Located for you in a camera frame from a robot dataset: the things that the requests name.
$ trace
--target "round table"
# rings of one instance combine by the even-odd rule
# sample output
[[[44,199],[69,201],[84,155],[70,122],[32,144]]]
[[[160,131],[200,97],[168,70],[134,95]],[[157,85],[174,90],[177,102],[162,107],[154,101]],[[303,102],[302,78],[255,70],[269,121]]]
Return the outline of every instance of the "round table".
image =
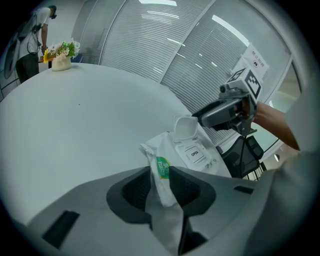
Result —
[[[77,185],[148,166],[140,144],[190,112],[166,86],[93,64],[48,69],[0,103],[0,193],[27,224]],[[204,130],[201,142],[229,171]]]

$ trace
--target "human arm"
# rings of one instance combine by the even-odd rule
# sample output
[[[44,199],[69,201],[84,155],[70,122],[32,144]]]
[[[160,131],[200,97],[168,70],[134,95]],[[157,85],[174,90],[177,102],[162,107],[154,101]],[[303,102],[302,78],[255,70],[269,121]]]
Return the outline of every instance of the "human arm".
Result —
[[[253,122],[272,133],[291,148],[299,150],[298,143],[285,121],[285,113],[258,101],[257,113]]]
[[[47,35],[48,35],[48,25],[44,24],[41,28],[42,49],[44,51],[47,49]]]

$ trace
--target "wet wipes package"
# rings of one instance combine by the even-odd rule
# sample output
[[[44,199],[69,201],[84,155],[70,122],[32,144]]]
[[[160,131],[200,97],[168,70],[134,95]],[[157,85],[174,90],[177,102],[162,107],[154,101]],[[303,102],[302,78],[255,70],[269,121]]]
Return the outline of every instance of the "wet wipes package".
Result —
[[[163,132],[141,144],[150,162],[155,185],[164,207],[170,207],[177,202],[170,189],[170,166],[185,167],[199,172],[213,166],[213,158],[198,140],[197,131],[196,117],[175,116],[173,132]]]

